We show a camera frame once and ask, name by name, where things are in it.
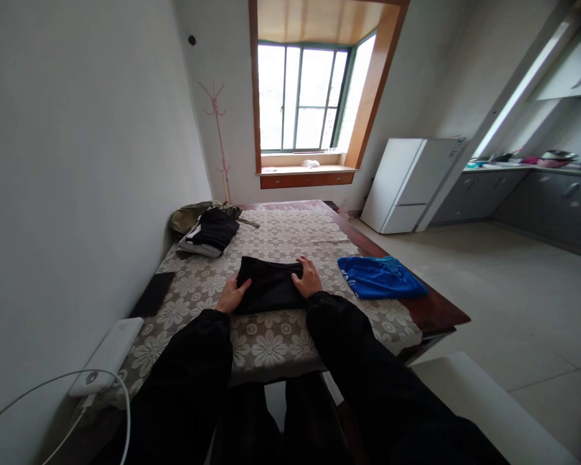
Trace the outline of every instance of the wooden ceiling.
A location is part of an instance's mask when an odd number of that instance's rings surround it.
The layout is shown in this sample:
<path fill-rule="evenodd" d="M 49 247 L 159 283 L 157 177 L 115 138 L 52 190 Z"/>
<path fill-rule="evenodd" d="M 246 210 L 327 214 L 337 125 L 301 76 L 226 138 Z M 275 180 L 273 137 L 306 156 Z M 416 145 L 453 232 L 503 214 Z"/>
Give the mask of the wooden ceiling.
<path fill-rule="evenodd" d="M 356 0 L 258 0 L 258 39 L 354 45 L 378 26 L 382 10 Z"/>

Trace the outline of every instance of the lace bedspread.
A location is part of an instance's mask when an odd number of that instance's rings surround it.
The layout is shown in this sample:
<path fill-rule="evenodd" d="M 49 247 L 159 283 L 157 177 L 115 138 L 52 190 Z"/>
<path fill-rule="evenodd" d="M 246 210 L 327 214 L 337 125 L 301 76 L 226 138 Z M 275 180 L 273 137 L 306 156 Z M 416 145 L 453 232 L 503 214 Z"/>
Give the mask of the lace bedspread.
<path fill-rule="evenodd" d="M 259 223 L 260 227 L 241 223 L 237 235 L 218 258 L 181 252 L 179 256 L 176 243 L 168 251 L 157 273 L 175 271 L 175 279 L 157 315 L 145 319 L 119 371 L 131 397 L 144 384 L 170 338 L 203 309 L 216 305 L 226 279 L 239 271 L 243 255 L 289 263 L 304 254 L 318 268 L 323 290 L 357 305 L 369 318 L 374 336 L 395 355 L 421 342 L 422 332 L 399 301 L 356 298 L 338 268 L 337 259 L 359 255 L 358 249 L 327 212 L 244 211 L 241 217 Z M 231 385 L 325 370 L 306 327 L 304 310 L 231 316 L 230 340 L 234 346 Z M 118 383 L 97 396 L 97 408 L 109 404 L 125 407 L 125 396 Z"/>

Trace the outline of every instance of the glass window pane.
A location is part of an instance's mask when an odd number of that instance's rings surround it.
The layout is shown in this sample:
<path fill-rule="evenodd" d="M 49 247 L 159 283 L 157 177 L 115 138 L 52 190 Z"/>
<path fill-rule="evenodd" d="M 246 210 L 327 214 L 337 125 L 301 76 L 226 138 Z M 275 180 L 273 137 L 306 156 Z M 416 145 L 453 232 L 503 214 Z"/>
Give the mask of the glass window pane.
<path fill-rule="evenodd" d="M 342 117 L 342 126 L 340 128 L 340 137 L 338 138 L 338 148 L 342 152 L 349 150 L 351 134 L 353 133 L 353 126 L 355 126 L 355 117 L 360 106 L 363 84 L 368 74 L 368 65 L 370 64 L 373 46 L 374 36 L 357 48 L 355 62 L 353 64 L 353 73 L 351 75 L 351 85 L 349 86 L 349 94 L 347 95 L 347 102 Z"/>
<path fill-rule="evenodd" d="M 299 80 L 299 47 L 286 50 L 286 104 L 284 108 L 284 149 L 292 149 L 295 135 L 297 108 L 297 81 Z"/>
<path fill-rule="evenodd" d="M 331 146 L 331 135 L 334 133 L 334 123 L 336 122 L 336 108 L 327 109 L 327 117 L 325 118 L 325 130 L 323 131 L 323 141 L 321 142 L 321 149 L 328 149 Z"/>
<path fill-rule="evenodd" d="M 340 91 L 342 90 L 342 78 L 344 77 L 344 67 L 347 64 L 346 52 L 337 52 L 336 61 L 334 62 L 334 75 L 331 78 L 331 92 L 329 94 L 328 107 L 337 107 L 340 100 Z"/>
<path fill-rule="evenodd" d="M 324 108 L 300 108 L 296 149 L 317 149 L 321 142 Z"/>
<path fill-rule="evenodd" d="M 300 106 L 325 106 L 333 61 L 333 50 L 303 50 Z"/>
<path fill-rule="evenodd" d="M 259 45 L 260 148 L 263 150 L 281 148 L 283 87 L 284 47 Z"/>

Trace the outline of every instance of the phone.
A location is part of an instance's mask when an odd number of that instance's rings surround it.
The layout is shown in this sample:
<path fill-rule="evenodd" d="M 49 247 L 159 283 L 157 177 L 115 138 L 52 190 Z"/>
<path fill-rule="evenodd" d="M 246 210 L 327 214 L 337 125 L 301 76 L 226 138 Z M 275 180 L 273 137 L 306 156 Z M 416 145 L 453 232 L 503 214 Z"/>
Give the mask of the phone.
<path fill-rule="evenodd" d="M 169 273 L 157 273 L 148 282 L 147 288 L 132 310 L 129 318 L 145 318 L 157 315 L 163 298 L 168 292 L 168 288 L 174 279 L 174 271 Z"/>

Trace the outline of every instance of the tiled floor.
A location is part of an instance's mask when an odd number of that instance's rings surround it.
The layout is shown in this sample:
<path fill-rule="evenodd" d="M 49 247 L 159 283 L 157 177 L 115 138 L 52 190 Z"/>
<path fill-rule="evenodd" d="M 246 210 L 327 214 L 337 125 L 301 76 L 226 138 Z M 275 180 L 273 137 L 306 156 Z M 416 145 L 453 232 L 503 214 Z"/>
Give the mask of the tiled floor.
<path fill-rule="evenodd" d="M 466 352 L 581 461 L 581 256 L 490 223 L 351 222 L 471 317 L 417 362 Z"/>

